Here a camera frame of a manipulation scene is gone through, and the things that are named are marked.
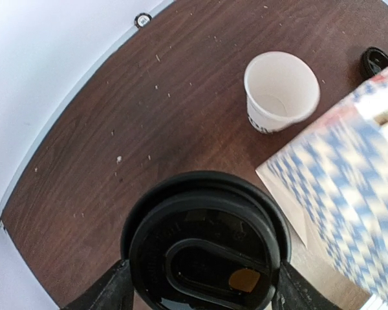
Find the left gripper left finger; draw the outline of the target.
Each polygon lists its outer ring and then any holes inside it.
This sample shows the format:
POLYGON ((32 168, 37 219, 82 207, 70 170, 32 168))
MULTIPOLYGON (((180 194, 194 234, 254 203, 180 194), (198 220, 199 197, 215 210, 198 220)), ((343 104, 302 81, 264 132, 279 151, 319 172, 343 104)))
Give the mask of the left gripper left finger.
POLYGON ((133 309, 134 294, 129 260, 119 260, 63 309, 133 309))

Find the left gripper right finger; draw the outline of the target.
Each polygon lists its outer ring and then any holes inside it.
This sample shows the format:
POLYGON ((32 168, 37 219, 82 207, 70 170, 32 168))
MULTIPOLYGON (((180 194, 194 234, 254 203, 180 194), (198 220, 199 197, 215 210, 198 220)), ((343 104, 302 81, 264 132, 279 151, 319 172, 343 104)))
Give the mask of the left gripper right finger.
POLYGON ((340 310, 341 308, 326 299, 289 262, 281 262, 272 309, 340 310))

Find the black cup lid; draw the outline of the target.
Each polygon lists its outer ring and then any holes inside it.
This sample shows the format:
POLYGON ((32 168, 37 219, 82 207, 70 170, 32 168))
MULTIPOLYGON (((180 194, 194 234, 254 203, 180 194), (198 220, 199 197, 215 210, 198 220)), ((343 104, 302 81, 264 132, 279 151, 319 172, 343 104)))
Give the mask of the black cup lid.
POLYGON ((121 236, 135 289, 153 309, 264 309, 291 252, 278 204, 219 171, 161 181, 136 202, 121 236))

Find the blue checkered paper bag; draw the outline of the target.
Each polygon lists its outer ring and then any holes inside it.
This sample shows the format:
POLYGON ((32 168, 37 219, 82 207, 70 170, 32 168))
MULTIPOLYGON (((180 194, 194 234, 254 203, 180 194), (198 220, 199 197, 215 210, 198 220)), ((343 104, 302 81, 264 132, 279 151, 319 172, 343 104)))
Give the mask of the blue checkered paper bag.
POLYGON ((388 67, 256 173, 307 249, 388 304, 388 67))

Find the white paper cups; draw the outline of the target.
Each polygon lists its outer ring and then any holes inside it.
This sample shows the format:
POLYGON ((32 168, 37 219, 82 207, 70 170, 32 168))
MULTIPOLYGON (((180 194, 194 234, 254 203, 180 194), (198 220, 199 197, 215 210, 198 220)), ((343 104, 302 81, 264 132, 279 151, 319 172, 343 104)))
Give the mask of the white paper cups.
POLYGON ((320 101, 312 69, 298 57, 279 51, 254 57, 244 73, 248 120, 259 132, 279 132, 310 117, 320 101))

